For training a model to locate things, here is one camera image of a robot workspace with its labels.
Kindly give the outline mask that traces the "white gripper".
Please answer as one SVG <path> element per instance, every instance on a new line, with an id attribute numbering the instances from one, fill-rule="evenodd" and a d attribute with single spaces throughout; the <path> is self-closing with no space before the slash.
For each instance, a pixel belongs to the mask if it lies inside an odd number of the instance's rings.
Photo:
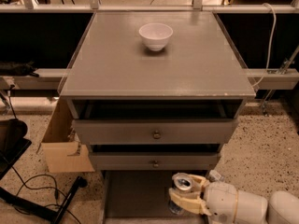
<path id="1" fill-rule="evenodd" d="M 170 200 L 178 207 L 196 214 L 207 215 L 208 224 L 234 224 L 238 193 L 236 188 L 224 182 L 209 181 L 201 175 L 188 175 L 187 191 L 168 191 Z M 204 192 L 204 200 L 199 192 Z"/>

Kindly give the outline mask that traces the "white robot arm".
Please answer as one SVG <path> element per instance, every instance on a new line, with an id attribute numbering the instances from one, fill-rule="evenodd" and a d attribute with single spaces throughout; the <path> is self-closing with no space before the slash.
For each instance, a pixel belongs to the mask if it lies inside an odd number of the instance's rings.
<path id="1" fill-rule="evenodd" d="M 299 224 L 299 199 L 287 191 L 276 191 L 268 200 L 200 175 L 172 176 L 169 208 L 205 216 L 208 224 Z"/>

